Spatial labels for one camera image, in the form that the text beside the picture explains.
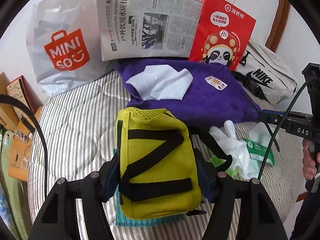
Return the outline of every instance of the newspaper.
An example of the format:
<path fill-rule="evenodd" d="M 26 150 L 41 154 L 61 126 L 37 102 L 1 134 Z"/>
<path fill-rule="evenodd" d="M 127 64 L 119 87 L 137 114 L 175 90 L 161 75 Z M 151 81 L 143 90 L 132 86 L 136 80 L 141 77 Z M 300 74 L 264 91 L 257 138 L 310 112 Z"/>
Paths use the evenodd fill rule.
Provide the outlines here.
<path fill-rule="evenodd" d="M 203 1 L 97 0 L 102 60 L 189 57 Z"/>

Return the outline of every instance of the human hand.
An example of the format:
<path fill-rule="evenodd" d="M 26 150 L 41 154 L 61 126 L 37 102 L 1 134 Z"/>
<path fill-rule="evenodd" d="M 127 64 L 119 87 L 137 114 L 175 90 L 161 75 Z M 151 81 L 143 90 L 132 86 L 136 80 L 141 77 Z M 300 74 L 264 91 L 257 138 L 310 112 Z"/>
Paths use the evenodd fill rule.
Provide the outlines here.
<path fill-rule="evenodd" d="M 306 179 L 313 179 L 313 176 L 317 173 L 316 162 L 312 159 L 309 152 L 309 141 L 306 139 L 302 140 L 303 146 L 303 159 L 302 159 L 302 172 Z M 317 162 L 320 163 L 320 153 L 317 154 Z"/>

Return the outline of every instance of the purple fabric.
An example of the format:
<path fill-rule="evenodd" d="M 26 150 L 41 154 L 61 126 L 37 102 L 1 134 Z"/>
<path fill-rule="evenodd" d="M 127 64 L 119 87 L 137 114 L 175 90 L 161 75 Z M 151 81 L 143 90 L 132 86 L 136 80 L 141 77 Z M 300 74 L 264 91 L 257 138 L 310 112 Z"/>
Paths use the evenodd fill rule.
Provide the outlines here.
<path fill-rule="evenodd" d="M 144 71 L 146 65 L 168 64 L 177 71 L 186 68 L 193 76 L 183 100 L 148 100 L 143 101 L 136 89 L 125 82 L 132 76 Z M 132 59 L 120 63 L 116 70 L 122 77 L 125 89 L 131 94 L 127 105 L 139 109 L 166 108 L 176 118 L 188 126 L 197 126 L 209 130 L 211 126 L 222 127 L 226 120 L 234 123 L 257 122 L 257 110 L 261 110 L 241 85 L 230 74 L 228 68 L 219 63 L 198 63 L 183 60 L 165 59 Z M 228 86 L 218 91 L 209 85 L 204 78 L 214 76 Z"/>

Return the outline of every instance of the wooden bed frame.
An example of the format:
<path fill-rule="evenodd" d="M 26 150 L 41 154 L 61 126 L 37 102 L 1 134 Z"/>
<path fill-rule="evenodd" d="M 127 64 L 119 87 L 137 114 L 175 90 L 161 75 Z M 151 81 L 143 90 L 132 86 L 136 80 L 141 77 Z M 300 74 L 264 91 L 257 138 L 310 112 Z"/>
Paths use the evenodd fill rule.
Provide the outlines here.
<path fill-rule="evenodd" d="M 281 40 L 284 28 L 287 24 L 290 3 L 287 0 L 279 0 L 278 9 L 272 24 L 270 35 L 266 41 L 266 47 L 275 52 Z"/>

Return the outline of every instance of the red paper bag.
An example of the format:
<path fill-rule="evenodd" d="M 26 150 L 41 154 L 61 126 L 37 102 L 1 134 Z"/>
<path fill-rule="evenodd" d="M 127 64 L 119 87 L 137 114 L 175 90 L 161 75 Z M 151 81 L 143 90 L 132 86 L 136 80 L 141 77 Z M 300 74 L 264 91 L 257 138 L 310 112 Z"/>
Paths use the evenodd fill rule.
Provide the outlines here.
<path fill-rule="evenodd" d="M 189 60 L 217 62 L 235 70 L 256 20 L 225 0 L 203 1 Z"/>
<path fill-rule="evenodd" d="M 58 31 L 52 34 L 51 41 L 44 49 L 60 71 L 75 70 L 90 60 L 81 29 L 69 34 L 65 30 Z"/>

